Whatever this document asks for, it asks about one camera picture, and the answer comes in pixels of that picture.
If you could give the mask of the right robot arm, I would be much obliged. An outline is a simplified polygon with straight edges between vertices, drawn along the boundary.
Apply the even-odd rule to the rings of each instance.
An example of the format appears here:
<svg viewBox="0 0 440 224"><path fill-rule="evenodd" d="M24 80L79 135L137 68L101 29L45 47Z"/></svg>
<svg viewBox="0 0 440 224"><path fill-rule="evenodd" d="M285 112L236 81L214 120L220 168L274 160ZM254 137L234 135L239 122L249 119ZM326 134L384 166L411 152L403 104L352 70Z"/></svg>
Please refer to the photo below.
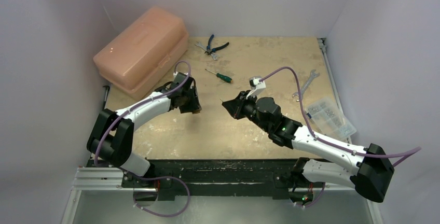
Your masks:
<svg viewBox="0 0 440 224"><path fill-rule="evenodd" d="M291 172L294 184L338 184L355 189L359 195L373 202L384 201L394 166L381 146L351 145L323 134L311 133L306 125L283 115L273 98L246 95L247 92L241 91L236 98L223 101L222 106L234 119L250 120L276 145L306 151L325 159L324 162L307 159L294 169Z"/></svg>

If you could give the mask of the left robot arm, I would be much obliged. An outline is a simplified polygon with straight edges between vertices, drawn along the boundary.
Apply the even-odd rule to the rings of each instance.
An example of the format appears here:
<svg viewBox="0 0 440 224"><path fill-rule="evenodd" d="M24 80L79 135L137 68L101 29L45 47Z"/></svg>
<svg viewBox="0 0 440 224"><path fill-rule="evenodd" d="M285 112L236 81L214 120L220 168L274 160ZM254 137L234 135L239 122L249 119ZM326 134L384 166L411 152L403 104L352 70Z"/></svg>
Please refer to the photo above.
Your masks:
<svg viewBox="0 0 440 224"><path fill-rule="evenodd" d="M173 81L155 89L145 99L120 110L102 110L94 124L86 148L99 160L134 174L141 187L149 187L155 180L155 166L133 151L135 131L152 120L174 109L180 113L197 114L199 103L196 81L186 73L175 72Z"/></svg>

